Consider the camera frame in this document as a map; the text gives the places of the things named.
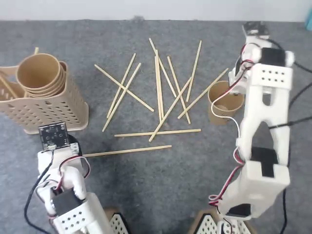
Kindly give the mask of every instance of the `robotic arm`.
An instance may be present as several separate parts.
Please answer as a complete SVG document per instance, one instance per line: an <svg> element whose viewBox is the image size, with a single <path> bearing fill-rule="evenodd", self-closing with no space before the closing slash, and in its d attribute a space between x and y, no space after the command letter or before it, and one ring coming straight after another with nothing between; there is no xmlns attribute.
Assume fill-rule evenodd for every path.
<svg viewBox="0 0 312 234"><path fill-rule="evenodd" d="M235 68L229 72L229 84L234 84L231 93L246 94L244 118L236 140L245 163L238 167L238 178L226 186L217 201L220 215L236 220L259 217L290 184L290 128L271 129L274 149L252 147L252 138L263 121L269 126L287 122L294 55L271 48L266 40L268 30L260 22L248 22L243 30L246 44ZM271 96L269 105L263 103L264 95Z"/></svg>
<svg viewBox="0 0 312 234"><path fill-rule="evenodd" d="M114 234L117 227L112 229L97 196L86 191L84 179L90 165L78 142L68 140L65 123L42 126L39 133L45 149L38 153L39 173L52 165L35 192L44 203L50 223L59 234ZM88 164L87 173L81 159ZM123 233L127 233L122 220L118 221L122 223L118 228L123 227Z"/></svg>

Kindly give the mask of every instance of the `floor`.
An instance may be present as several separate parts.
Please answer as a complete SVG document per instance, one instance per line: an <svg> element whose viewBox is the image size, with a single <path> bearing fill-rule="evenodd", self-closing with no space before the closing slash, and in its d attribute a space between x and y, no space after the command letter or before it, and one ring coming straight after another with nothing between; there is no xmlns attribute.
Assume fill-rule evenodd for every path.
<svg viewBox="0 0 312 234"><path fill-rule="evenodd" d="M190 100L194 100L226 67L232 68L244 36L242 22L206 21L23 21L0 22L0 65L18 64L33 53L53 54L68 63L75 82L90 106L88 127L73 135L84 153L131 149L172 144L171 149L90 158L91 175L86 179L89 191L95 192L103 207L118 207L134 234L184 234L201 209L208 207L208 195L218 193L235 166L232 151L236 128L209 123L207 98L190 110L191 125L176 117L180 103L162 130L201 128L201 133L156 136L114 137L114 134L153 131L158 124L157 111L144 108L126 95L107 130L102 133L105 116L117 86L100 73L98 64L121 80L132 54L135 65L142 67L130 90L157 109L154 54L148 38L159 49L169 71L170 55L180 86L192 73L202 40ZM295 52L298 62L311 67L312 33L302 23L268 22L272 38ZM174 97L163 79L164 108ZM294 68L292 96L311 81L311 75ZM311 114L312 91L294 105L290 120ZM241 121L242 110L237 115ZM2 132L0 152L0 232L33 234L23 219L23 207L37 176L38 135L29 136L5 115L0 117ZM287 193L289 224L285 233L311 233L312 160L311 122L292 127L291 185ZM266 125L261 125L253 139L256 146L272 146ZM50 229L44 207L33 199L31 220ZM283 224L282 199L260 218L252 220L260 234L279 233Z"/></svg>

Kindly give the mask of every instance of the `utensil holder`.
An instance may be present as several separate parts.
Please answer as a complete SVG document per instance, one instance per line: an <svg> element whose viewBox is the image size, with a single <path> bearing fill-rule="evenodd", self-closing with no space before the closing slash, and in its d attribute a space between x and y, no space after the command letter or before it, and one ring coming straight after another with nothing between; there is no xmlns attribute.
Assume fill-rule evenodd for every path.
<svg viewBox="0 0 312 234"><path fill-rule="evenodd" d="M18 66L0 67L0 76L16 73ZM0 111L24 128L27 134L37 134L45 124L66 122L69 131L82 130L88 125L89 107L66 69L64 90L47 98L24 97L25 91L18 83L8 82L19 98L13 98L0 81Z"/></svg>

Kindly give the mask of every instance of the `paper cup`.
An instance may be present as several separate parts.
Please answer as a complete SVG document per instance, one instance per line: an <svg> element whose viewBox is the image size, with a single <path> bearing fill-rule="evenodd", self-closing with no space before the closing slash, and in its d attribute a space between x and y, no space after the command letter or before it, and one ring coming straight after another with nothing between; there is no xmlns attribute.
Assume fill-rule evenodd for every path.
<svg viewBox="0 0 312 234"><path fill-rule="evenodd" d="M57 81L51 85L50 87L46 88L45 90L27 90L28 93L30 94L35 94L35 95L44 95L47 93L50 93L52 91L54 91L56 88L58 88L64 81L66 76L65 72L61 72L59 78L57 79Z"/></svg>
<svg viewBox="0 0 312 234"><path fill-rule="evenodd" d="M67 77L67 64L63 61L60 61L60 64L63 67L63 72L56 84L45 91L28 91L29 96L33 98L49 98L63 92Z"/></svg>
<svg viewBox="0 0 312 234"><path fill-rule="evenodd" d="M16 78L26 91L44 91L57 83L62 70L63 67L54 56L36 54L20 63Z"/></svg>
<svg viewBox="0 0 312 234"><path fill-rule="evenodd" d="M227 81L219 81L208 91L208 117L209 121L213 124L225 125L229 120L227 118L219 118L211 111L212 102L221 96L228 88L229 83ZM214 104L213 110L219 116L233 117L235 112L241 108L243 103L244 96L242 94L227 94Z"/></svg>

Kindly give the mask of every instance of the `circuit board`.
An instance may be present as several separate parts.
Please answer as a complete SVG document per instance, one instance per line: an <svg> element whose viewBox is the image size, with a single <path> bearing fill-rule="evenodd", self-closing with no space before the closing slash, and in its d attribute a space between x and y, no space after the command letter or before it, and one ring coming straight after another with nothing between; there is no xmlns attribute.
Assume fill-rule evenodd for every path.
<svg viewBox="0 0 312 234"><path fill-rule="evenodd" d="M69 146L65 122L38 127L43 150L56 150Z"/></svg>
<svg viewBox="0 0 312 234"><path fill-rule="evenodd" d="M269 30L262 21L249 21L243 24L243 31L246 36L268 36Z"/></svg>

